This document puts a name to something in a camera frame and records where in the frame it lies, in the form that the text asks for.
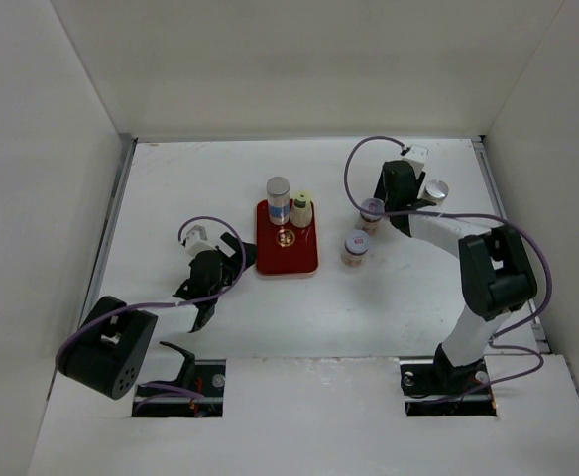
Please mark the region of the yellow cap spice bottle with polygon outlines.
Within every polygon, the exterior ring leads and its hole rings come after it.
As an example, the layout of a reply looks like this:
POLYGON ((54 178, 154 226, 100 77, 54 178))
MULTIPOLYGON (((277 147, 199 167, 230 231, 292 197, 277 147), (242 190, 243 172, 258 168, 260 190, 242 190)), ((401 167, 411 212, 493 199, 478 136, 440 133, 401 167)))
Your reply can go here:
POLYGON ((307 191, 299 191, 291 202, 290 222, 300 229, 307 228, 313 219, 311 196, 307 191))

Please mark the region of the tall jar blue label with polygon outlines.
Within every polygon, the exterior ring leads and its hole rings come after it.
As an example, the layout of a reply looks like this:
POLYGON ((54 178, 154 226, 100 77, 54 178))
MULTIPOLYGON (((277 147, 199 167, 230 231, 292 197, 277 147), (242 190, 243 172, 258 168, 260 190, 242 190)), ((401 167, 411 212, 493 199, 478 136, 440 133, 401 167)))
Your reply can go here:
POLYGON ((279 226, 290 219, 290 184, 284 177, 272 177, 266 183, 268 216, 270 221, 279 226))

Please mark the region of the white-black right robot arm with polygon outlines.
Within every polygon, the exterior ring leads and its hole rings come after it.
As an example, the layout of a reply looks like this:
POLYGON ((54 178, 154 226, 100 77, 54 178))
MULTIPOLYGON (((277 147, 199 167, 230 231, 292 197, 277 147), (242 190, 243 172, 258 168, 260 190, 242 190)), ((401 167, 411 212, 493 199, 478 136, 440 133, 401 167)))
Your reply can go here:
POLYGON ((403 160, 385 162, 374 197, 384 203, 393 227, 432 244, 459 262, 464 308, 429 364, 402 364, 408 397, 454 397, 473 388, 484 370, 484 352, 511 313, 537 292, 536 278, 521 235, 509 225, 494 228, 424 215, 420 198, 424 174, 403 160))

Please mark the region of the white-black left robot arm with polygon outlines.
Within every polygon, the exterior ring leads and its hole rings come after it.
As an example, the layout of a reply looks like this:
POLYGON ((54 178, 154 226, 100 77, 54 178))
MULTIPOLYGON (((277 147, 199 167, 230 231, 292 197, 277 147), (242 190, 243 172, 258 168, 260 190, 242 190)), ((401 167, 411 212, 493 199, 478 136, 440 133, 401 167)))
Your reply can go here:
MULTIPOLYGON (((212 246, 205 229, 195 226, 180 239, 191 256, 189 276, 174 293, 173 305, 196 310, 191 331, 200 331, 214 316, 219 298, 255 264, 257 246, 225 232, 220 240, 232 250, 212 246)), ((100 298, 80 328, 61 346, 58 371, 112 400, 126 395, 137 381, 158 318, 151 308, 171 305, 128 305, 112 297, 100 298)))

